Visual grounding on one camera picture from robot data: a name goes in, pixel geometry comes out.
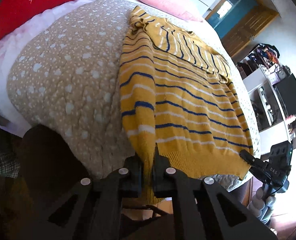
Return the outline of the white gloved right hand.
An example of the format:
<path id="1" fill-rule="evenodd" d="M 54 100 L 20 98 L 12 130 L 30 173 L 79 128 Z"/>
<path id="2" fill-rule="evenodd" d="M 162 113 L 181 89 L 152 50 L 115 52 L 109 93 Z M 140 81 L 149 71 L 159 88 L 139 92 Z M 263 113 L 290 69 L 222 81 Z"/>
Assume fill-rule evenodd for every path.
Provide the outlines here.
<path id="1" fill-rule="evenodd" d="M 269 196 L 266 200 L 262 197 L 264 191 L 262 187 L 256 190 L 255 195 L 247 206 L 247 209 L 258 218 L 263 224 L 268 224 L 273 212 L 273 205 L 275 204 L 275 195 Z"/>

